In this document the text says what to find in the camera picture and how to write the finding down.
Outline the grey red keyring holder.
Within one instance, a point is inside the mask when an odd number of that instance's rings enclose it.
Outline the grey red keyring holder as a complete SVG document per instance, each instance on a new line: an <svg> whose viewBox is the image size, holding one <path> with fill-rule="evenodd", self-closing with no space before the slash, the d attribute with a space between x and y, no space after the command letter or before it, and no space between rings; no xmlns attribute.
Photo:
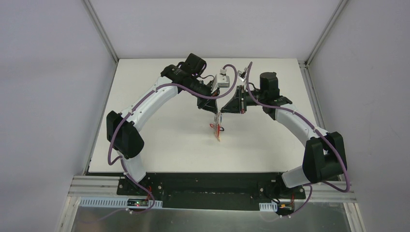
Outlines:
<svg viewBox="0 0 410 232"><path fill-rule="evenodd" d="M222 122L222 113L221 113L221 111L218 111L214 115L213 123L210 124L210 127L212 128L214 136L216 137L218 142L221 141L220 133L225 131L224 127L221 126L221 122Z"/></svg>

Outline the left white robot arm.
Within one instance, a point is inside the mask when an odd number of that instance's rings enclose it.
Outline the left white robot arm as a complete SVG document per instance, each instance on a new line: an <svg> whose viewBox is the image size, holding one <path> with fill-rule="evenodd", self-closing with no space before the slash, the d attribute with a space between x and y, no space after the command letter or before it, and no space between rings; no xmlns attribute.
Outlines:
<svg viewBox="0 0 410 232"><path fill-rule="evenodd" d="M147 191L147 182L143 179L146 169L140 154L145 145L140 131L145 123L167 101L186 89L201 95L197 101L199 108L217 111L215 97L221 88L230 86L230 78L226 70L221 69L205 84L200 77L206 67L205 60L191 53L185 61L166 66L151 89L135 104L119 113L108 113L106 135L110 143L109 152L115 150L118 153L124 173L132 178L129 189L135 195L143 195Z"/></svg>

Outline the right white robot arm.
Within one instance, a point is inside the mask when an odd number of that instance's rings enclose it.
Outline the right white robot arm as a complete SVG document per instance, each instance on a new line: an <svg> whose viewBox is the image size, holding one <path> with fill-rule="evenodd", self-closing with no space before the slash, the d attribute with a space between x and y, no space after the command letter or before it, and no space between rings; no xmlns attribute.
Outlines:
<svg viewBox="0 0 410 232"><path fill-rule="evenodd" d="M347 161L343 137L314 126L297 111L292 101L280 94L275 72L260 74L260 87L238 86L235 95L222 107L222 113L246 112L249 106L261 106L274 121L287 128L304 146L301 166L282 173L274 185L277 196L287 198L294 187L316 184L338 175L346 175Z"/></svg>

